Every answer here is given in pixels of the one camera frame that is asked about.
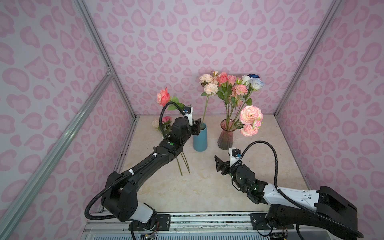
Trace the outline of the pink cream spray roses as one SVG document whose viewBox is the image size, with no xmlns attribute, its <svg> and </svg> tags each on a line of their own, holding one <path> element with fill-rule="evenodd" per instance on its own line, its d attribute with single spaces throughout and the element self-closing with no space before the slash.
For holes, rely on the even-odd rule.
<svg viewBox="0 0 384 240">
<path fill-rule="evenodd" d="M 202 123 L 205 123 L 205 116 L 208 108 L 209 98 L 216 95 L 219 91 L 218 71 L 214 71 L 211 74 L 203 74 L 199 77 L 200 84 L 203 87 L 202 97 L 206 97 L 204 113 L 202 117 Z"/>
</svg>

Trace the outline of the small pink spray roses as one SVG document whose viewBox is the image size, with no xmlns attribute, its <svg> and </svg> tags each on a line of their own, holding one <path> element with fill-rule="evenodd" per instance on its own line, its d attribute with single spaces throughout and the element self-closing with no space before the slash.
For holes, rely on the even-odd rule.
<svg viewBox="0 0 384 240">
<path fill-rule="evenodd" d="M 236 114 L 233 117 L 237 130 L 240 130 L 242 135 L 251 137 L 256 135 L 261 127 L 263 114 L 260 108 L 254 105 L 237 105 L 237 98 L 235 94 L 236 86 L 233 87 L 232 103 L 233 110 L 236 110 Z"/>
</svg>

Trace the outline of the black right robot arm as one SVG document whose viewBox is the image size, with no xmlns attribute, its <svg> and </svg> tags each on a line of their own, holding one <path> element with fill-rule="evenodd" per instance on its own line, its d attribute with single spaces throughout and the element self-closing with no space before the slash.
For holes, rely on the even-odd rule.
<svg viewBox="0 0 384 240">
<path fill-rule="evenodd" d="M 356 240 L 364 235 L 358 230 L 357 208 L 327 186 L 319 190 L 276 187 L 256 179 L 256 174 L 241 160 L 222 161 L 215 157 L 217 172 L 229 175 L 237 189 L 254 204 L 269 205 L 268 225 L 283 228 L 304 225 L 327 230 L 342 240 Z"/>
</svg>

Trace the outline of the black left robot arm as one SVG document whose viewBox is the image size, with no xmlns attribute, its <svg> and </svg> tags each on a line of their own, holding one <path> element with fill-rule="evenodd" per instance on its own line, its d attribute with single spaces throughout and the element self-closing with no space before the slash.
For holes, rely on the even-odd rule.
<svg viewBox="0 0 384 240">
<path fill-rule="evenodd" d="M 157 212 L 138 201 L 140 187 L 160 168 L 173 161 L 182 151 L 192 135 L 201 131 L 201 119 L 175 119 L 171 134 L 164 138 L 153 152 L 139 164 L 121 174 L 113 172 L 108 176 L 106 191 L 101 195 L 101 204 L 120 222 L 134 221 L 151 230 L 156 225 Z"/>
</svg>

